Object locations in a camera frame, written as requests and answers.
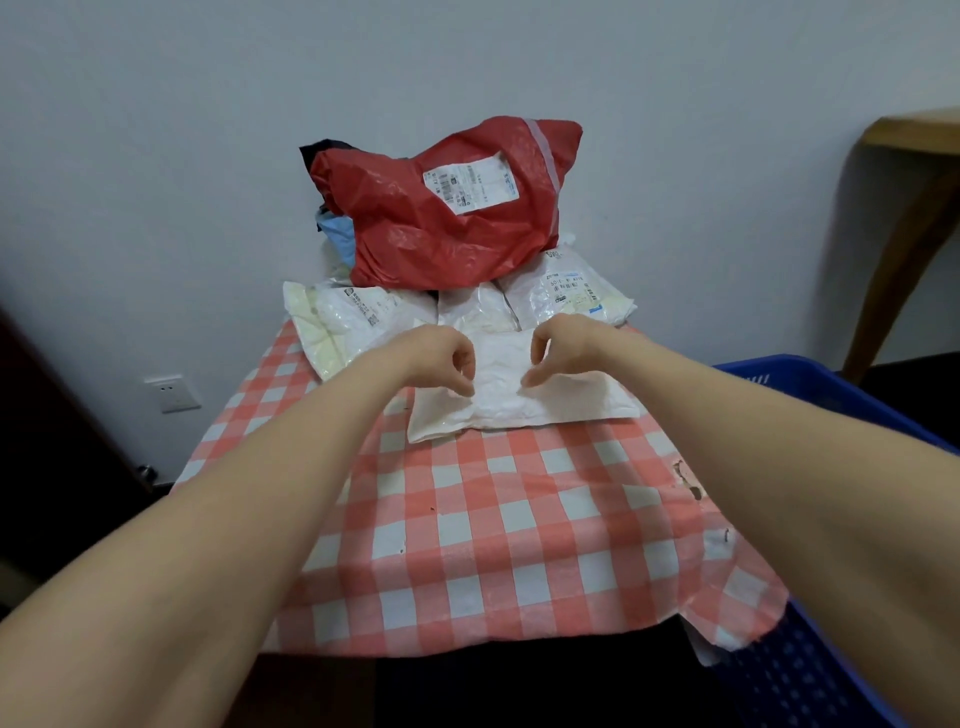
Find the hand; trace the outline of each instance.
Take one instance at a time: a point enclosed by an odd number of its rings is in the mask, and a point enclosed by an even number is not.
[[[534,338],[530,343],[530,362],[534,366],[523,375],[520,384],[536,387],[553,375],[577,375],[602,370],[605,347],[609,339],[616,335],[617,331],[612,326],[587,316],[558,313],[534,330]]]
[[[456,328],[421,326],[404,331],[383,347],[389,366],[403,372],[407,387],[446,387],[473,396],[476,358],[473,344]]]

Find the forearm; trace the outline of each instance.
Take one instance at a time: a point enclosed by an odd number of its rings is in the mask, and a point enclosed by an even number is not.
[[[868,679],[928,718],[954,710],[960,459],[607,336],[606,371]]]
[[[0,709],[22,718],[10,723],[215,719],[401,378],[382,353],[361,357],[0,624]],[[70,699],[51,701],[53,685]]]

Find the red plastic bag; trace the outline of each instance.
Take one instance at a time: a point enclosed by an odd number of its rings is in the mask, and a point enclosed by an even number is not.
[[[582,134],[572,121],[495,116],[411,159],[327,149],[310,177],[353,218],[354,285],[465,288],[557,245],[557,198]]]

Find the tablecloth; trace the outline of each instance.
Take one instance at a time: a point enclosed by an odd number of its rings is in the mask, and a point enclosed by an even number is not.
[[[288,320],[172,497],[318,384]],[[649,414],[410,445],[413,396],[401,390],[364,442],[265,651],[413,656],[678,613],[736,649],[780,619],[782,582],[691,489]]]

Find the blue basket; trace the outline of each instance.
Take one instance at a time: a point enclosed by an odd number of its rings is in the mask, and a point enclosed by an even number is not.
[[[717,369],[960,454],[895,409],[802,356],[764,356],[721,364]],[[795,601],[787,605],[776,629],[734,652],[715,672],[748,725],[906,725],[823,638]]]

